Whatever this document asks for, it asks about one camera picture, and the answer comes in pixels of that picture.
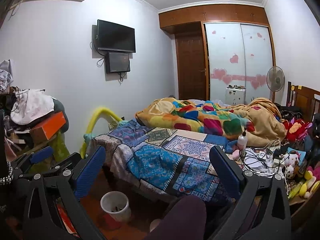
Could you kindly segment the white plastic trash bin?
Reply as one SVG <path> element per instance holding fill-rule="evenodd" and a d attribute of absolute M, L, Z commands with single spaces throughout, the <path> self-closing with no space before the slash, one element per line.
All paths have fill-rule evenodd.
<path fill-rule="evenodd" d="M 122 192 L 111 191 L 104 194 L 100 200 L 100 206 L 105 213 L 117 222 L 128 222 L 130 220 L 129 199 Z"/>

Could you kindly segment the white spray bottle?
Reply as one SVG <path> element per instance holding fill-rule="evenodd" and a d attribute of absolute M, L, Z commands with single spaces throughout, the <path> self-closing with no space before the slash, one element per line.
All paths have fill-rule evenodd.
<path fill-rule="evenodd" d="M 237 147 L 242 156 L 246 154 L 247 142 L 248 142 L 248 137 L 247 137 L 246 129 L 244 128 L 244 131 L 242 132 L 241 135 L 239 135 L 237 140 Z"/>

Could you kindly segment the green leaf fabric bag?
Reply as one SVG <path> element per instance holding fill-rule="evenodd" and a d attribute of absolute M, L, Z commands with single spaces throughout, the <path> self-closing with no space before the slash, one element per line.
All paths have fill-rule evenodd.
<path fill-rule="evenodd" d="M 30 168 L 29 173 L 32 174 L 48 171 L 70 155 L 69 150 L 65 145 L 65 136 L 60 131 L 57 132 L 56 137 L 53 140 L 44 144 L 38 151 L 36 151 L 36 153 L 40 152 L 40 150 L 44 150 L 46 147 L 52 148 L 53 155 L 34 164 Z"/>

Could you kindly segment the orange cardboard box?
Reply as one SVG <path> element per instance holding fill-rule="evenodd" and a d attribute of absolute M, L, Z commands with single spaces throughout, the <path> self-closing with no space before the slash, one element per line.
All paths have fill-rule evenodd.
<path fill-rule="evenodd" d="M 54 113 L 43 122 L 37 124 L 30 130 L 34 144 L 49 140 L 64 124 L 66 124 L 66 119 L 63 112 Z"/>

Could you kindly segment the purple trousered leg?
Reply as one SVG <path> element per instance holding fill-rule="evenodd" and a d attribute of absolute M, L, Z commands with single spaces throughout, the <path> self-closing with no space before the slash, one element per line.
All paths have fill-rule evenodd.
<path fill-rule="evenodd" d="M 195 195 L 181 198 L 145 239 L 203 239 L 206 205 Z"/>

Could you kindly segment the colourful fleece blanket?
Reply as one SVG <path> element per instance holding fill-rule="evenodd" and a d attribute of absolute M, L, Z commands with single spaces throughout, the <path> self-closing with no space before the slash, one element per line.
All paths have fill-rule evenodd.
<path fill-rule="evenodd" d="M 190 100 L 162 98 L 137 112 L 135 118 L 149 128 L 181 129 L 228 140 L 236 140 L 245 132 L 251 147 L 282 141 L 287 134 L 279 109 L 266 98 L 229 107 L 211 101 L 197 105 Z"/>

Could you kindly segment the plush toys pile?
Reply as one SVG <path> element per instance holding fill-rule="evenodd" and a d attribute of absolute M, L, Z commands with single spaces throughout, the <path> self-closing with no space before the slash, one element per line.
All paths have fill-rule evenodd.
<path fill-rule="evenodd" d="M 287 130 L 281 147 L 289 199 L 308 199 L 319 188 L 319 114 L 312 122 L 293 118 L 283 121 Z"/>

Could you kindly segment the blue patchwork bedspread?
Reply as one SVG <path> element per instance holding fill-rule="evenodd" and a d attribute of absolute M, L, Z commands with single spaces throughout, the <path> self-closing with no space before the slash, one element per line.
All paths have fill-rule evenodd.
<path fill-rule="evenodd" d="M 231 203 L 209 160 L 213 146 L 230 153 L 226 138 L 175 128 L 148 128 L 136 119 L 122 121 L 101 135 L 84 136 L 88 150 L 103 146 L 105 165 L 118 179 L 167 200 L 196 195 L 205 202 Z"/>

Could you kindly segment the white cloth on pile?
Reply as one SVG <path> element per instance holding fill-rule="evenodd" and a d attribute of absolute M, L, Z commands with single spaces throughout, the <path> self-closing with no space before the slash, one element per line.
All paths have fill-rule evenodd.
<path fill-rule="evenodd" d="M 14 103 L 10 118 L 13 123 L 24 126 L 54 110 L 54 101 L 44 90 L 24 89 L 14 92 Z"/>

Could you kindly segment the white slipper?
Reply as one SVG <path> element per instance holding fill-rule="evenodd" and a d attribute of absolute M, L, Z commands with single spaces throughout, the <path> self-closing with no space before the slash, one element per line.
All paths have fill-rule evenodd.
<path fill-rule="evenodd" d="M 150 232 L 152 232 L 157 226 L 159 226 L 161 219 L 155 219 L 150 223 Z"/>

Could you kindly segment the white cabinet with holes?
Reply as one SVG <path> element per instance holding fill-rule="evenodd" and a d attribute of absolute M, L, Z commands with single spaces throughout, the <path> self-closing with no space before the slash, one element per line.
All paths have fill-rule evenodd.
<path fill-rule="evenodd" d="M 245 103 L 246 88 L 244 86 L 229 85 L 226 88 L 225 104 L 235 106 Z"/>

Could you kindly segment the wooden headboard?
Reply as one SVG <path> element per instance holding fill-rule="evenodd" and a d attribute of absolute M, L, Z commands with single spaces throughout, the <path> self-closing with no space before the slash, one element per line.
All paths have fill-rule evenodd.
<path fill-rule="evenodd" d="M 312 121 L 319 113 L 319 96 L 320 92 L 315 89 L 287 83 L 286 106 L 299 108 L 305 121 Z"/>

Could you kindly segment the white standing fan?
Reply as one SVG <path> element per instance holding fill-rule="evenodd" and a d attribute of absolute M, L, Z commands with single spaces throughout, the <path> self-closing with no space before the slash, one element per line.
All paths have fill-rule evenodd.
<path fill-rule="evenodd" d="M 285 85 L 283 70 L 278 66 L 271 67 L 267 72 L 266 83 L 272 94 L 272 101 L 275 102 L 276 92 L 281 91 Z"/>

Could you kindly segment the wardrobe with heart stickers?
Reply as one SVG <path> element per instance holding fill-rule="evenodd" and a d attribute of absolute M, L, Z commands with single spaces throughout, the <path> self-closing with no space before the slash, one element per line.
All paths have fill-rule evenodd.
<path fill-rule="evenodd" d="M 207 68 L 207 100 L 225 103 L 229 85 L 246 88 L 245 103 L 263 97 L 272 99 L 267 86 L 268 70 L 276 65 L 271 28 L 262 7 L 240 4 L 210 4 L 175 9 L 159 15 L 160 28 L 173 35 L 201 31 Z"/>

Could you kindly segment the brown wooden door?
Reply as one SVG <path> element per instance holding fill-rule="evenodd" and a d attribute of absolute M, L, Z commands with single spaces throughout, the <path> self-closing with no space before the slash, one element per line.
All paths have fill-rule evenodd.
<path fill-rule="evenodd" d="M 178 96 L 181 100 L 208 99 L 207 68 L 201 31 L 175 35 Z"/>

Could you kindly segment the small black wall monitor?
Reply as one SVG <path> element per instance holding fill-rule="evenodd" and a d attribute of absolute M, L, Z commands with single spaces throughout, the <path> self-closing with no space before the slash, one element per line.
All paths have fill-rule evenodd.
<path fill-rule="evenodd" d="M 106 74 L 126 73 L 130 71 L 129 54 L 108 52 L 105 55 Z"/>

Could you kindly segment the black wall television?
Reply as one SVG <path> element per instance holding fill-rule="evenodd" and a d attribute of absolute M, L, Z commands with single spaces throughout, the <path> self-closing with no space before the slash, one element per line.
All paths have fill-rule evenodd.
<path fill-rule="evenodd" d="M 135 29 L 113 22 L 97 20 L 97 49 L 135 53 Z"/>

